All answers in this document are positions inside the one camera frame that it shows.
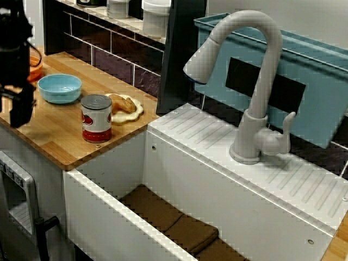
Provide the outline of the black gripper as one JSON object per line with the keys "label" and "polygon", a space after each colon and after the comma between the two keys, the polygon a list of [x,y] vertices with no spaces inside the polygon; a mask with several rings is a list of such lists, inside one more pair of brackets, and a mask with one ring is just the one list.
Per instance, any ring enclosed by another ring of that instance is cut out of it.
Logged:
{"label": "black gripper", "polygon": [[[0,112],[2,95],[13,95],[10,125],[14,128],[30,121],[35,106],[34,87],[27,81],[29,68],[29,45],[19,45],[15,48],[1,46]],[[8,85],[21,88],[22,91],[15,94],[5,88]]]}

